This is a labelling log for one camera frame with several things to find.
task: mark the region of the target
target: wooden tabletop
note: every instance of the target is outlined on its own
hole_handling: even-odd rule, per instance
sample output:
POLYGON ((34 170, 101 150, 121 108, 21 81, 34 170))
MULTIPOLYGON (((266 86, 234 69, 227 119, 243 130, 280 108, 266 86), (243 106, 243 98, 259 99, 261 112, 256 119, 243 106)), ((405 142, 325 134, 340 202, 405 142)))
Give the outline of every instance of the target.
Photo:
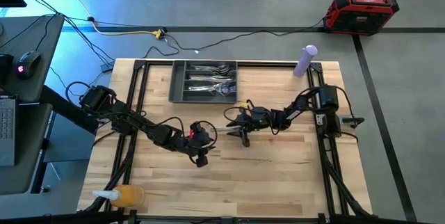
MULTIPOLYGON (((118 59, 110 88, 125 101, 134 59, 118 59)), ((325 82, 344 87, 337 62, 322 62, 325 82)), ((178 116, 185 126, 208 120, 225 126, 223 111, 230 105, 173 104, 168 101, 172 66, 150 66, 143 110, 153 122, 178 116)), ((139 75, 135 100, 139 94, 139 75)), ((256 106, 283 109, 303 89, 307 77, 297 78, 283 67, 240 67, 238 103, 251 99, 256 106)), ((339 93, 339 115, 348 115, 348 105, 339 93)), ((234 118, 236 110, 228 113, 234 118)), ((167 122, 179 127, 179 123, 167 122)), ((342 126, 343 131, 352 129, 342 126)), ((97 137, 109 133, 102 127, 97 137)), ((92 190, 103 189, 110 179, 118 141, 114 134, 94 147, 83 185, 78 209, 94 200, 92 190)), ((139 132, 130 184, 145 189, 145 203, 136 207, 138 215, 153 216, 238 216, 238 217, 316 217, 327 213, 321 162, 312 113, 303 113, 286 131, 274 136, 270 129, 252 132, 250 147, 239 138, 218 135, 216 149, 210 151, 209 165, 196 168, 185 154, 155 146, 139 132)), ((343 180, 363 208, 371 212, 368 191, 354 139, 337 139, 343 180)), ((338 191, 331 180, 336 210, 338 191)))

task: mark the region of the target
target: purple spray bottle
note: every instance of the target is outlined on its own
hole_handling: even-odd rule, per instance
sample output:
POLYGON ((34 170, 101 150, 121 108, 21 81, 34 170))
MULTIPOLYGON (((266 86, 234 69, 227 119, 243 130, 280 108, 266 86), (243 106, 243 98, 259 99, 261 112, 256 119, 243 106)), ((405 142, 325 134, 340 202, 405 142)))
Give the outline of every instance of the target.
POLYGON ((318 49, 314 45, 307 45, 303 47, 303 55, 298 61, 298 65, 293 70, 293 75, 297 77, 302 77, 309 65, 311 64, 312 58, 317 55, 318 49))

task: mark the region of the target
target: orange bottle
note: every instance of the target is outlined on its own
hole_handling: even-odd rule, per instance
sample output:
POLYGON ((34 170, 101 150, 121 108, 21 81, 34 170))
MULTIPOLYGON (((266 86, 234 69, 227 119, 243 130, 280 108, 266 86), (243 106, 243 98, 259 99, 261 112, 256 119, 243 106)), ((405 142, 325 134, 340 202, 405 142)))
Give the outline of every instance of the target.
POLYGON ((92 194, 109 199, 114 207, 135 207, 144 203, 144 189, 140 186, 121 185, 110 191, 93 191, 92 194))

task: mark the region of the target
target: gray floor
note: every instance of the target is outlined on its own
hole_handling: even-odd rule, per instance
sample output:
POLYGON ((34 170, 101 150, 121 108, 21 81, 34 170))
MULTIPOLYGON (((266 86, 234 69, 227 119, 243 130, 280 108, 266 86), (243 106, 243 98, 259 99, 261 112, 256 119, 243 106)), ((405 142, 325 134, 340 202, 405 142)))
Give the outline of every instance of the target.
MULTIPOLYGON (((47 0, 66 15, 84 18, 77 0, 47 0)), ((324 16, 332 0, 83 0, 98 20, 164 26, 310 26, 324 16)), ((442 0, 398 0, 400 12, 389 27, 445 27, 442 0)), ((7 16, 48 13, 28 1, 28 8, 9 9, 7 16)), ((148 35, 107 37, 86 34, 113 58, 136 58, 156 45, 168 52, 164 42, 148 35)), ((198 47, 236 35, 235 33, 173 33, 183 46, 198 47)), ((442 34, 381 33, 362 37, 364 53, 380 98, 397 157, 419 221, 442 222, 445 198, 444 166, 439 155, 444 64, 442 34)), ((385 218, 404 219, 403 210, 377 128, 371 102, 348 35, 297 33, 283 38, 258 34, 224 43, 199 53, 183 51, 176 58, 224 58, 296 60, 301 47, 315 44, 318 61, 339 61, 346 90, 357 115, 366 122, 357 130, 359 149, 374 212, 385 218)), ((150 57, 161 57, 151 53, 150 57)), ((75 33, 62 33, 52 67, 65 83, 92 81, 101 64, 75 33), (68 72, 67 67, 79 67, 68 72)), ((99 83, 107 84, 109 74, 99 83)), ((64 89, 49 74, 47 85, 64 89)), ((0 196, 0 217, 71 213, 85 175, 87 162, 57 163, 59 182, 52 170, 45 183, 54 189, 45 195, 0 196), (58 199, 68 199, 60 204, 58 199)))

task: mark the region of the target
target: gray utensil tray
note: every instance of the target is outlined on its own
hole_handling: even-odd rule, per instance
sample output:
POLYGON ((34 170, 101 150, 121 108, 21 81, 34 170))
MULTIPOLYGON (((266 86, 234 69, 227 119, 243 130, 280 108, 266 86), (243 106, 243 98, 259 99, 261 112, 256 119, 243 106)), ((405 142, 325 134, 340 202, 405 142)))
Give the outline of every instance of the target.
POLYGON ((173 61, 172 78, 170 82, 170 92, 168 101, 172 103, 205 103, 205 104, 235 104, 238 100, 238 65, 236 61, 173 61), (223 96, 217 92, 209 91, 189 91, 189 86, 212 86, 220 82, 215 81, 194 81, 190 80, 190 75, 209 75, 213 76, 211 71, 194 70, 191 66, 213 66, 228 65, 230 67, 229 77, 233 86, 236 86, 236 92, 223 96))

